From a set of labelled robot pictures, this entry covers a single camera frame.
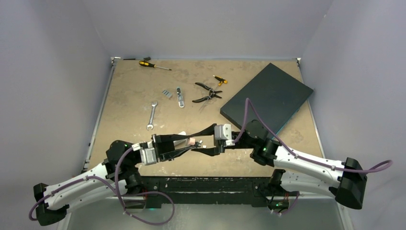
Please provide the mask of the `pink white stapler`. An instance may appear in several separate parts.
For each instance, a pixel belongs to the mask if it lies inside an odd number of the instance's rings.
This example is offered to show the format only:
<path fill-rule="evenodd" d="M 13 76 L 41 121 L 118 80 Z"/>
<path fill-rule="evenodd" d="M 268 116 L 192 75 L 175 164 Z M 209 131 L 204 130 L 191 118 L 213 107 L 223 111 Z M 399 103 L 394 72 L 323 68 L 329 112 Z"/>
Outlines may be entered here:
<path fill-rule="evenodd" d="M 195 149 L 202 146 L 203 140 L 198 139 L 194 135 L 187 134 L 185 131 L 178 133 L 178 135 L 186 136 L 186 138 L 173 141 L 175 147 L 190 147 L 191 149 Z"/>

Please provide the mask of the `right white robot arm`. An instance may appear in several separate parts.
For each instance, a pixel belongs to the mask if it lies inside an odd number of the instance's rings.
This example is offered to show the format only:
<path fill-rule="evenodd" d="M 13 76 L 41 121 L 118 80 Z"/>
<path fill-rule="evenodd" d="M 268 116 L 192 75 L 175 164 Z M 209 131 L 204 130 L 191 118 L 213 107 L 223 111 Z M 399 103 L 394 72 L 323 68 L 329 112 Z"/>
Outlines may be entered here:
<path fill-rule="evenodd" d="M 268 137 L 268 130 L 258 121 L 248 122 L 242 135 L 231 131 L 230 124 L 212 124 L 192 137 L 213 136 L 215 147 L 197 149 L 215 156 L 226 149 L 252 149 L 254 162 L 275 167 L 269 189 L 275 195 L 286 192 L 310 192 L 335 199 L 343 206 L 362 209 L 367 175 L 360 163 L 348 157 L 345 161 L 329 160 L 285 147 Z"/>

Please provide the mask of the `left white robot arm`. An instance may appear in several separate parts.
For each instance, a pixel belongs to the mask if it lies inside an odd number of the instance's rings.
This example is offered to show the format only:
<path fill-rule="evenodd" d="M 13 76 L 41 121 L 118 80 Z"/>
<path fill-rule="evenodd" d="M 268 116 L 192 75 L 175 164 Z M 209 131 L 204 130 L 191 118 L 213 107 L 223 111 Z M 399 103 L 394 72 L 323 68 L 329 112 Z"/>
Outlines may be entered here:
<path fill-rule="evenodd" d="M 36 203 L 29 211 L 29 220 L 41 226 L 51 225 L 79 207 L 111 196 L 118 198 L 125 215 L 133 217 L 125 204 L 125 196 L 140 196 L 143 200 L 149 195 L 169 198 L 162 192 L 147 189 L 136 165 L 171 161 L 201 147 L 202 143 L 184 133 L 163 138 L 154 136 L 151 141 L 140 143 L 116 140 L 106 151 L 107 158 L 94 168 L 55 185 L 35 185 Z"/>

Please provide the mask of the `silver stapler magazine tray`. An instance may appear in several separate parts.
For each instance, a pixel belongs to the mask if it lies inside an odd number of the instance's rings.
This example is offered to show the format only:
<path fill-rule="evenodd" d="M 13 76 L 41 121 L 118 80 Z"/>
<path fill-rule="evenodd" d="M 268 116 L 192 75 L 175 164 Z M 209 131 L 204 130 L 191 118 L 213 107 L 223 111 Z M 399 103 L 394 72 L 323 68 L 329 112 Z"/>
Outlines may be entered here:
<path fill-rule="evenodd" d="M 180 87 L 176 88 L 176 93 L 177 93 L 177 99 L 178 99 L 179 107 L 183 108 L 185 106 L 185 104 L 184 104 L 184 98 L 183 98 Z"/>

